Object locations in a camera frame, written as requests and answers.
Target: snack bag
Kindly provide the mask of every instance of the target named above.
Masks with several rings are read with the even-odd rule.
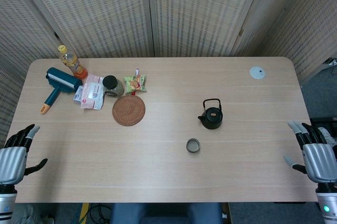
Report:
[[[146,91],[146,75],[125,76],[126,94],[134,91]]]
[[[81,108],[100,110],[103,96],[103,77],[89,75],[83,86]]]

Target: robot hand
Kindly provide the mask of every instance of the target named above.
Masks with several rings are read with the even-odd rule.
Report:
[[[48,159],[40,164],[26,168],[26,161],[33,137],[40,127],[34,124],[11,136],[3,149],[0,149],[0,184],[18,184],[33,172],[40,170]]]
[[[337,161],[336,156],[321,131],[315,126],[289,121],[289,127],[296,135],[302,150],[304,164],[284,157],[287,164],[294,170],[307,174],[309,179],[318,183],[316,195],[320,204],[325,223],[337,223]]]
[[[23,176],[40,170],[48,159],[37,166],[26,168],[29,148],[35,133],[40,129],[34,124],[11,136],[3,149],[0,149],[0,224],[11,223],[16,199],[16,184]]]

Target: lint roller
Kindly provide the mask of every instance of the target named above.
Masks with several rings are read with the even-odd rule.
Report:
[[[69,75],[54,67],[51,67],[47,71],[46,78],[48,79],[49,84],[55,89],[42,105],[40,110],[41,114],[45,114],[49,110],[61,91],[67,93],[76,92],[78,87],[82,85],[82,80],[77,79],[74,76]]]

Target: wall panel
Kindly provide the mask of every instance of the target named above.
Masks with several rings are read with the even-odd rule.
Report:
[[[278,19],[289,0],[254,0],[231,56],[258,56],[257,47]]]
[[[293,0],[269,30],[257,54],[285,56],[306,80],[330,56],[337,55],[337,0]]]
[[[158,56],[229,56],[253,0],[154,0]]]
[[[40,58],[57,58],[57,45],[24,0],[0,0],[0,52],[25,74]]]
[[[80,57],[151,56],[144,0],[42,0]]]
[[[0,66],[0,148],[4,145],[24,81]]]

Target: bottle label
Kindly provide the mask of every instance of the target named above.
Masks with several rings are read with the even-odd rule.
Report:
[[[72,65],[68,65],[68,67],[74,74],[81,74],[83,72],[83,68],[78,59],[76,59]]]

